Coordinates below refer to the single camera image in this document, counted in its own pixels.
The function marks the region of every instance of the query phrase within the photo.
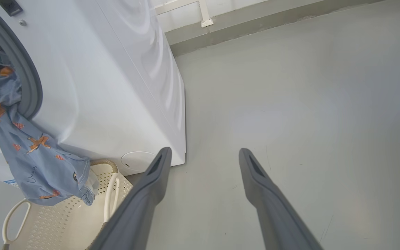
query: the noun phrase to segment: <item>perforated basket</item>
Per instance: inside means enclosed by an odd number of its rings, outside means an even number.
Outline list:
[[[84,250],[113,214],[118,204],[132,189],[132,184],[116,166],[98,164],[91,167],[100,182],[98,195],[91,206],[71,197],[55,206],[40,206],[26,199],[18,202],[7,214],[3,224],[3,249],[10,250]],[[7,238],[10,217],[23,203],[27,212],[15,239]]]

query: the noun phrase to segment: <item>white pipe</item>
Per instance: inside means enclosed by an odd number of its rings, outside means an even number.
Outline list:
[[[213,20],[209,16],[208,7],[206,5],[206,0],[173,0],[162,5],[157,5],[155,11],[157,15],[166,13],[168,11],[174,10],[176,8],[183,7],[185,5],[190,5],[191,3],[199,2],[200,12],[202,16],[201,27],[207,27],[213,25]]]

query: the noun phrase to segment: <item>blue cloth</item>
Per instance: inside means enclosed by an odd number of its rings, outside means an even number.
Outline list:
[[[33,203],[53,206],[73,195],[91,205],[85,187],[88,158],[63,151],[49,135],[20,115],[21,82],[11,67],[0,71],[0,147],[19,188]]]

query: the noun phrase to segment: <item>washing machine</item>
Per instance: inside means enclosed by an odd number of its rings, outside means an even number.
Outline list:
[[[124,175],[162,148],[185,161],[184,83],[148,0],[0,0],[19,111],[66,151]],[[0,150],[0,180],[13,184]]]

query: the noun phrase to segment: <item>beige plastic basket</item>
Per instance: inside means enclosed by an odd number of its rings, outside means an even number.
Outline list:
[[[115,163],[101,160],[92,163],[91,170],[100,182],[98,194],[91,206],[71,197],[55,206],[40,206],[26,199],[18,202],[7,214],[3,224],[6,250],[84,250],[100,232],[117,206],[132,189],[132,184],[118,174]],[[10,217],[23,203],[27,212],[15,239],[7,237]]]

